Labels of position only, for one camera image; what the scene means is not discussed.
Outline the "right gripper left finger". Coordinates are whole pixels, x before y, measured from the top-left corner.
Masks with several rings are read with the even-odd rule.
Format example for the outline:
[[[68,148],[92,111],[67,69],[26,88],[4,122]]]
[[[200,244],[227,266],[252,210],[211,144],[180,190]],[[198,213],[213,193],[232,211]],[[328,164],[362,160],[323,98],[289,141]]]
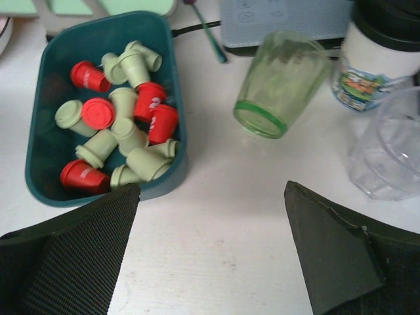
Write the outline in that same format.
[[[128,184],[1,236],[1,313],[107,314],[139,201]]]

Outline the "red capsule number two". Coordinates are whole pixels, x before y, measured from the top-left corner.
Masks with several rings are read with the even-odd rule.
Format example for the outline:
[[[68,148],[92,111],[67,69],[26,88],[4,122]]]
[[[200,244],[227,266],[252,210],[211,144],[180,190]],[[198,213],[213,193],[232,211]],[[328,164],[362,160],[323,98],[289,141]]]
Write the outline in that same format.
[[[165,89],[162,85],[151,81],[139,85],[136,89],[138,99],[134,110],[134,118],[150,123],[154,108],[162,104],[167,98]]]

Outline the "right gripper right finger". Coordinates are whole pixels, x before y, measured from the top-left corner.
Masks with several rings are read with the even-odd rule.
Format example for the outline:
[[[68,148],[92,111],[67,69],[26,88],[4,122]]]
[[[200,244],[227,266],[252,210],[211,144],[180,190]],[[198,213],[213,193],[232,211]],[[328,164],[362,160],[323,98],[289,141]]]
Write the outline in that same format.
[[[418,314],[419,235],[288,181],[285,208],[314,314]]]

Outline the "clear plastic cup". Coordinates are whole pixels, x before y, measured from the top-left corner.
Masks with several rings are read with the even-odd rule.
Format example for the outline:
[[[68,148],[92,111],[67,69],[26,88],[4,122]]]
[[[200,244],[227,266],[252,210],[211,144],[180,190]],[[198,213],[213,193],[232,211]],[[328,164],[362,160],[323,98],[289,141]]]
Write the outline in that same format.
[[[348,176],[372,199],[399,201],[419,196],[419,87],[381,100],[349,154]]]

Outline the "teal storage basket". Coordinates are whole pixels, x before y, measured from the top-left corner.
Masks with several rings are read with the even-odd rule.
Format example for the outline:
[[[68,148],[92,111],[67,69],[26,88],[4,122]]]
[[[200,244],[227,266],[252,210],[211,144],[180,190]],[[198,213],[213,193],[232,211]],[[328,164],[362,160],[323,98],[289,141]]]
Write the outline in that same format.
[[[166,103],[176,108],[179,114],[174,138],[180,141],[180,148],[175,160],[162,177],[141,185],[140,198],[144,201],[168,194],[186,178],[188,135],[172,29],[163,16],[133,11],[68,28],[56,35],[43,51],[33,103],[25,178],[32,195],[45,205],[75,207],[98,199],[96,195],[67,190],[61,184],[59,177],[63,168],[76,159],[76,146],[84,144],[87,138],[58,127],[54,115],[69,100],[106,98],[106,93],[76,87],[70,79],[71,69],[81,61],[98,65],[104,54],[122,53],[134,40],[162,56],[163,64],[152,74],[152,81],[163,85],[169,97]]]

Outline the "green capsule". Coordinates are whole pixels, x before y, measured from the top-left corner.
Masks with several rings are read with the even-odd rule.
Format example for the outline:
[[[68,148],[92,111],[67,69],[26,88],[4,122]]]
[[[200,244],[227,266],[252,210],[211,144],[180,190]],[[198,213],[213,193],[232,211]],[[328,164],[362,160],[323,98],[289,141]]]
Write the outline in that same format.
[[[149,145],[148,135],[141,131],[129,118],[117,119],[111,131],[118,143],[119,152],[127,157],[135,148],[145,148]]]
[[[86,143],[75,148],[77,158],[86,161],[91,167],[101,169],[104,162],[117,147],[117,140],[109,129],[103,129]]]
[[[161,68],[163,62],[162,56],[156,51],[144,46],[140,41],[129,42],[125,47],[125,51],[140,53],[140,56],[150,72],[157,72]]]

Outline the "green capsule top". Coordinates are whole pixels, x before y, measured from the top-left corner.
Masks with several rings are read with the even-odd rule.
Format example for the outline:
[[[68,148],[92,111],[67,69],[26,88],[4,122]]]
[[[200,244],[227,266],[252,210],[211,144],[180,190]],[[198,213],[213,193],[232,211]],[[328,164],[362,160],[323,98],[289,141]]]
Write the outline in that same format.
[[[150,72],[157,72],[161,68],[163,62],[162,56],[156,51],[144,46],[140,41],[129,42],[125,47],[125,51],[140,53],[140,56]]]

